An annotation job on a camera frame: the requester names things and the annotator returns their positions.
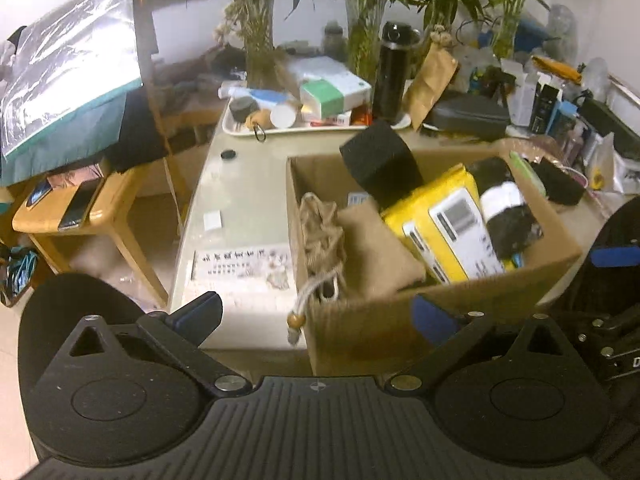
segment black product box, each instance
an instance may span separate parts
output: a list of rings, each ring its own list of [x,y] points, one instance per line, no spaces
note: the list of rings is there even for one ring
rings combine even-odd
[[[613,145],[618,154],[640,162],[640,137],[606,104],[587,97],[578,113],[601,136],[606,137],[613,132]]]

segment black foam block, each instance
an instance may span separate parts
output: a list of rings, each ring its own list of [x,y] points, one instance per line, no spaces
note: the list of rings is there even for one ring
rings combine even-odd
[[[353,179],[382,209],[424,184],[411,150],[384,121],[375,121],[340,147]]]
[[[545,186],[546,194],[551,202],[562,205],[577,205],[584,195],[584,188],[571,176],[542,158],[540,163],[531,163],[533,171]]]

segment tube of cream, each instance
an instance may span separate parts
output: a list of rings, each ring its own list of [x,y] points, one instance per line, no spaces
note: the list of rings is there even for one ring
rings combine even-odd
[[[271,110],[275,105],[279,105],[289,99],[287,94],[273,90],[258,90],[242,86],[222,86],[218,89],[218,97],[220,99],[244,96],[249,96],[255,99],[261,109],[268,108],[269,110]]]

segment metal screw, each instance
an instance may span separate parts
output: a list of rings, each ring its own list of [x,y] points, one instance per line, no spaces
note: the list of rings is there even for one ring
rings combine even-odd
[[[412,375],[396,375],[391,379],[391,386],[402,392],[410,392],[420,388],[422,381]]]
[[[239,375],[223,375],[216,379],[214,386],[222,392],[236,392],[246,386],[246,379]]]

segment smartphone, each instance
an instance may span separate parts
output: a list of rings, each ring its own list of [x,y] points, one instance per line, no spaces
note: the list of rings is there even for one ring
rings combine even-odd
[[[33,188],[31,194],[27,198],[27,209],[31,209],[35,206],[40,200],[46,197],[51,192],[51,184],[45,178],[42,182],[36,184],[36,187]]]
[[[58,224],[58,231],[66,231],[82,225],[100,192],[103,182],[103,178],[96,178],[94,180],[86,180],[78,186],[74,197],[62,215],[62,220]]]

